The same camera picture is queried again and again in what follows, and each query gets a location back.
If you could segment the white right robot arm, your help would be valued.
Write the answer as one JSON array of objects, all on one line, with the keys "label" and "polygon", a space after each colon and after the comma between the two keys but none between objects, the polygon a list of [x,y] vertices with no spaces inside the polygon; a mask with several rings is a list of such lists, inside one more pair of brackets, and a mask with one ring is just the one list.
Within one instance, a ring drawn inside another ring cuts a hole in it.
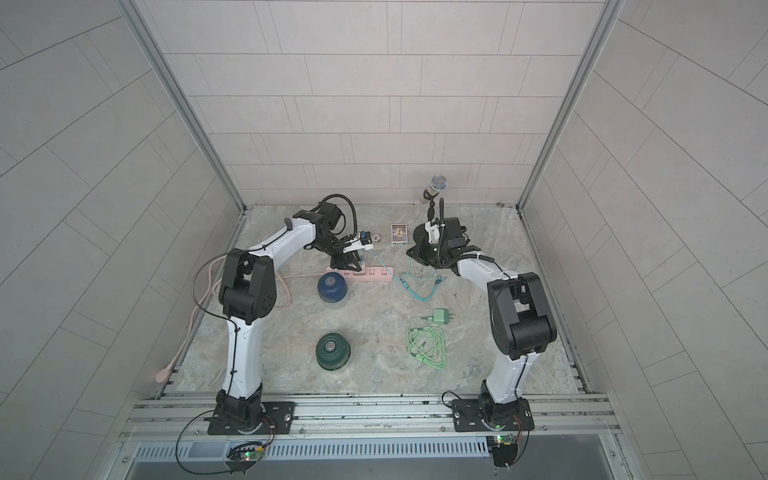
[{"label": "white right robot arm", "polygon": [[407,255],[434,269],[447,269],[487,294],[492,338],[498,349],[480,400],[496,407],[517,402],[531,365],[557,339],[557,327],[541,278],[503,268],[469,243],[456,217],[416,227]]}]

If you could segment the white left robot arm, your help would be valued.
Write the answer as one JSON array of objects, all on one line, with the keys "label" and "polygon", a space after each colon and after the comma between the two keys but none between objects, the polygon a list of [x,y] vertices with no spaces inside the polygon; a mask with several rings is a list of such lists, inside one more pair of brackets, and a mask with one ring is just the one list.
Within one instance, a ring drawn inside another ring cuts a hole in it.
[{"label": "white left robot arm", "polygon": [[342,194],[331,194],[309,210],[284,220],[265,241],[227,253],[219,288],[223,317],[230,322],[228,379],[223,390],[236,400],[260,390],[260,350],[264,319],[277,301],[276,271],[291,256],[315,249],[330,257],[334,270],[360,272],[359,252],[372,248],[371,235],[358,231],[356,210]]}]

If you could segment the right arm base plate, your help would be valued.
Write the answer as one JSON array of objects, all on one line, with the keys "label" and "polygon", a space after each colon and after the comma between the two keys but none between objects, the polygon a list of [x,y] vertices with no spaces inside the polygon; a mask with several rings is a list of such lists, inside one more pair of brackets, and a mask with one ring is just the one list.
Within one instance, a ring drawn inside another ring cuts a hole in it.
[{"label": "right arm base plate", "polygon": [[450,402],[457,432],[528,432],[535,429],[529,402],[520,398],[507,404],[489,396]]}]

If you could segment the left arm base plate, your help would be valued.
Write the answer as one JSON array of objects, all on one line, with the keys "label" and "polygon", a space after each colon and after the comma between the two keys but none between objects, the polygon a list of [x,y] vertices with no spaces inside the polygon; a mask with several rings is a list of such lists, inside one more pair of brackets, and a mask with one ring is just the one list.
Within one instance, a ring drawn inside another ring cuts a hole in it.
[{"label": "left arm base plate", "polygon": [[294,402],[236,402],[234,406],[217,405],[204,420],[208,435],[283,435],[290,432],[295,408]]}]

